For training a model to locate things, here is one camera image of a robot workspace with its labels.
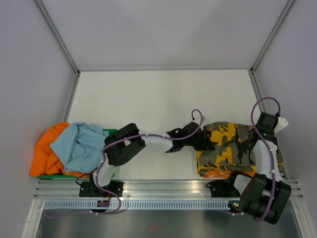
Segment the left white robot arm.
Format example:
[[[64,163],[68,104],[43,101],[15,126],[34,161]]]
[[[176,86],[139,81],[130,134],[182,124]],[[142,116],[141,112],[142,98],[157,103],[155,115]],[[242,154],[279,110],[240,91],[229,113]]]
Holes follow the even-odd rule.
[[[148,145],[157,145],[164,153],[174,153],[183,147],[196,151],[213,151],[215,142],[211,134],[203,129],[196,119],[183,128],[175,128],[164,134],[148,133],[130,123],[105,139],[103,159],[92,175],[91,192],[102,197],[107,193],[110,181],[116,170],[138,155]]]

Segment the camouflage trousers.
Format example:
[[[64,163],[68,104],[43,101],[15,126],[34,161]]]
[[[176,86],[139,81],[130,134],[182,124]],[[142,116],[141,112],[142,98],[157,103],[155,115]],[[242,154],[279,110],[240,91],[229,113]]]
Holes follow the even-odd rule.
[[[214,151],[198,151],[196,154],[197,174],[211,170],[239,171],[253,177],[256,173],[278,173],[283,168],[283,158],[278,146],[259,140],[252,149],[249,142],[251,125],[219,121],[207,124],[211,131]]]

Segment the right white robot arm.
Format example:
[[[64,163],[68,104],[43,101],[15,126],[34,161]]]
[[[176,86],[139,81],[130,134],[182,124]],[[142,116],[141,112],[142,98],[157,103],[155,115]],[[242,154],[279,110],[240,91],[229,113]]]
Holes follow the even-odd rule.
[[[278,169],[275,135],[287,125],[288,121],[279,113],[261,113],[249,133],[256,159],[256,173],[250,176],[235,171],[225,185],[229,195],[240,195],[236,210],[251,215],[257,222],[275,225],[291,195],[291,187],[283,182]]]

